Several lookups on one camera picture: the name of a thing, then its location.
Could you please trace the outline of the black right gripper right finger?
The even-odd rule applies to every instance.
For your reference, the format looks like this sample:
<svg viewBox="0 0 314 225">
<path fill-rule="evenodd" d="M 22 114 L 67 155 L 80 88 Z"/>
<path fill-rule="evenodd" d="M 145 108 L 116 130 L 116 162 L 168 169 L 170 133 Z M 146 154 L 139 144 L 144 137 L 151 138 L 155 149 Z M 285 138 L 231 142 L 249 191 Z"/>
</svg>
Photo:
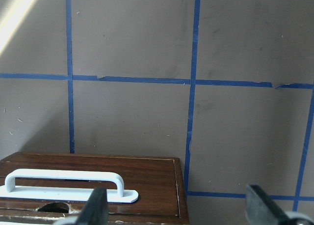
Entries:
<svg viewBox="0 0 314 225">
<path fill-rule="evenodd" d="M 245 215 L 250 225 L 288 225 L 290 218 L 258 185 L 246 186 Z"/>
</svg>

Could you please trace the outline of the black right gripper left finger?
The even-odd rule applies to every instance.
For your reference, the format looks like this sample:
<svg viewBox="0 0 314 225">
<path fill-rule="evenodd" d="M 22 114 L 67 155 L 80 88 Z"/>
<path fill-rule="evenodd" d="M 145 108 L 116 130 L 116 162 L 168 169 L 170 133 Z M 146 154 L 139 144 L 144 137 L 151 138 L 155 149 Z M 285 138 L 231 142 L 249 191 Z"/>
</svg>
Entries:
<svg viewBox="0 0 314 225">
<path fill-rule="evenodd" d="M 77 225 L 106 225 L 108 222 L 107 189 L 95 188 L 76 219 Z"/>
</svg>

